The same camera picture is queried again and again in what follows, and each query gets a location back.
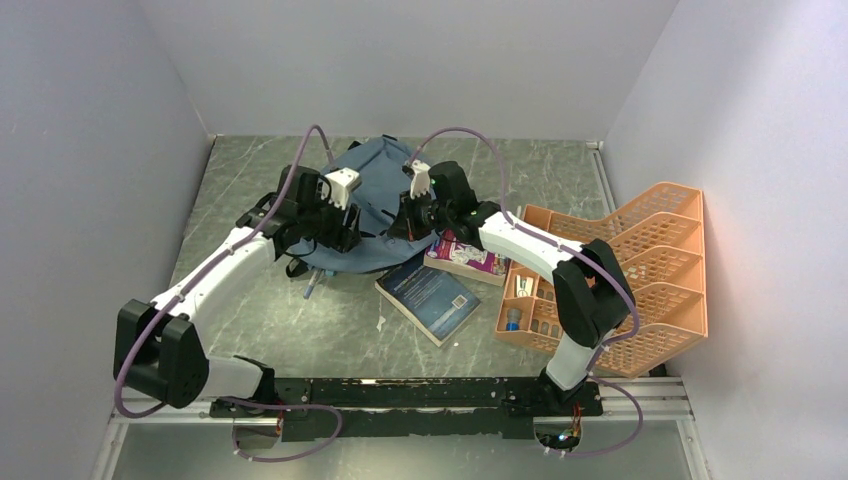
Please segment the blue-grey backpack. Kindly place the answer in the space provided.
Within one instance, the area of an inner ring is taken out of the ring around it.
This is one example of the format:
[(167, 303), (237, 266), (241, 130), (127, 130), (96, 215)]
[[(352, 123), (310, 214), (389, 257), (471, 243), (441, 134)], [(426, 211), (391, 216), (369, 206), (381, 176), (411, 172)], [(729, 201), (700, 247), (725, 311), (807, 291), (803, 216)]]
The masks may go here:
[(360, 174), (362, 183), (354, 191), (351, 204), (361, 209), (359, 228), (362, 241), (352, 250), (340, 253), (300, 238), (294, 231), (296, 217), (308, 207), (296, 213), (294, 203), (286, 200), (278, 213), (291, 224), (288, 236), (297, 240), (288, 247), (287, 255), (291, 261), (286, 267), (286, 275), (297, 278), (311, 269), (367, 274), (402, 264), (425, 250), (435, 240), (435, 234), (414, 242), (386, 234), (397, 214), (399, 195), (410, 184), (402, 167), (412, 153), (410, 146), (383, 135), (365, 143), (353, 142), (346, 152), (319, 171), (301, 167), (288, 194), (304, 196), (308, 189), (312, 189), (316, 195), (313, 205), (322, 199), (324, 175), (340, 168), (350, 168)]

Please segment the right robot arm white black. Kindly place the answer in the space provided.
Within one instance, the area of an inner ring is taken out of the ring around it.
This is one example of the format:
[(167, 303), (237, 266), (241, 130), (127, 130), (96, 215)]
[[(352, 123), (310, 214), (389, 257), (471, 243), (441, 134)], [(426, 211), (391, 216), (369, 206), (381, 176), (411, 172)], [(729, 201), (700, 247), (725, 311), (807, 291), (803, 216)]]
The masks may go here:
[(461, 243), (518, 262), (553, 286), (565, 337), (542, 371), (539, 398), (548, 412), (565, 413), (601, 348), (627, 318), (638, 316), (612, 247), (600, 239), (561, 239), (492, 201), (478, 200), (454, 161), (429, 166), (414, 160), (402, 170), (410, 184), (399, 196), (389, 236), (413, 241), (448, 231)]

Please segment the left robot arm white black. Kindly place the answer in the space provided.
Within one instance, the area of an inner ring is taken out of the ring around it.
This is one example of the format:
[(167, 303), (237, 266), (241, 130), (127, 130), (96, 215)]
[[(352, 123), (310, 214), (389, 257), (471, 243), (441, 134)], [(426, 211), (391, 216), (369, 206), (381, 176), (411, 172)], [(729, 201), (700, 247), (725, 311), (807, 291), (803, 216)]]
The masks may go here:
[(126, 417), (124, 388), (184, 408), (198, 399), (236, 398), (261, 416), (277, 400), (272, 367), (241, 356), (210, 354), (203, 326), (245, 286), (302, 240), (317, 243), (353, 231), (361, 176), (350, 168), (327, 173), (290, 165), (277, 190), (242, 214), (223, 243), (190, 274), (150, 301), (130, 300), (118, 312), (114, 403)]

